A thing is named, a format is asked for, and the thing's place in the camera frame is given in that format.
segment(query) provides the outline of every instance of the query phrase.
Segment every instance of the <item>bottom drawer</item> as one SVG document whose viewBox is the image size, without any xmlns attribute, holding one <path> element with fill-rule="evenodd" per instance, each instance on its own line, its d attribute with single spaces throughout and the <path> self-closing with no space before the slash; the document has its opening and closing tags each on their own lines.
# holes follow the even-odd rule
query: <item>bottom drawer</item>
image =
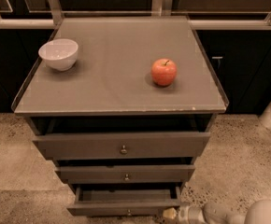
<svg viewBox="0 0 271 224">
<path fill-rule="evenodd" d="M 73 216 L 153 216 L 180 202 L 175 184 L 81 185 L 67 209 Z"/>
</svg>

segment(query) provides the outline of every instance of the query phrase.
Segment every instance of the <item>drawer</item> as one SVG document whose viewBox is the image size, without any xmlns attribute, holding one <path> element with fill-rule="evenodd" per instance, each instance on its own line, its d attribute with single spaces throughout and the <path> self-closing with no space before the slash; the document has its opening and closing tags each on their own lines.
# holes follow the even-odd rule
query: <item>drawer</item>
<svg viewBox="0 0 271 224">
<path fill-rule="evenodd" d="M 161 215 L 169 207 L 180 206 L 180 190 L 174 184 L 141 186 L 79 186 L 74 204 L 67 207 L 73 216 Z"/>
<path fill-rule="evenodd" d="M 187 182 L 193 165 L 135 165 L 59 167 L 56 174 L 64 183 L 153 183 Z"/>
<path fill-rule="evenodd" d="M 82 133 L 36 136 L 47 160 L 197 157 L 210 133 Z"/>
</svg>

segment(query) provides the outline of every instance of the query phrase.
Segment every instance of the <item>black cabinet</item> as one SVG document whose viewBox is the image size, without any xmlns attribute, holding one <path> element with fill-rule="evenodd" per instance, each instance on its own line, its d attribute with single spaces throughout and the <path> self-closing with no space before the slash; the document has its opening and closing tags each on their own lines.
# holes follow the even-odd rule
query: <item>black cabinet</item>
<svg viewBox="0 0 271 224">
<path fill-rule="evenodd" d="M 198 34 L 230 101 L 227 113 L 262 113 L 271 101 L 271 31 Z"/>
<path fill-rule="evenodd" d="M 0 112 L 11 112 L 21 84 L 52 30 L 0 30 Z"/>
</svg>

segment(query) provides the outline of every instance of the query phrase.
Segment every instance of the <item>top drawer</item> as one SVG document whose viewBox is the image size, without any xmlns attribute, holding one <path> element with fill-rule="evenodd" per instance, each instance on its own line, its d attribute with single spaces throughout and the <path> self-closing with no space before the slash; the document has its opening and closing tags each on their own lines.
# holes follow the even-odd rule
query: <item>top drawer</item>
<svg viewBox="0 0 271 224">
<path fill-rule="evenodd" d="M 34 143 L 48 160 L 197 157 L 210 133 L 77 133 L 36 136 Z"/>
</svg>

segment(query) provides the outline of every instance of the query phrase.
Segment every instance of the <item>concrete floor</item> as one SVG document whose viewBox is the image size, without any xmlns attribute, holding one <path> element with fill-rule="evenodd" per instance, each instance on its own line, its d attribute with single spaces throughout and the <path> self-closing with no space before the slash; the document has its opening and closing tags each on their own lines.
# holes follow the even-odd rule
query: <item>concrete floor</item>
<svg viewBox="0 0 271 224">
<path fill-rule="evenodd" d="M 23 119 L 0 114 L 0 223 L 155 223 L 154 217 L 72 217 L 66 206 L 74 195 L 32 137 Z M 271 130 L 256 116 L 219 115 L 195 165 L 184 202 L 224 203 L 245 214 L 254 202 L 271 200 Z"/>
</svg>

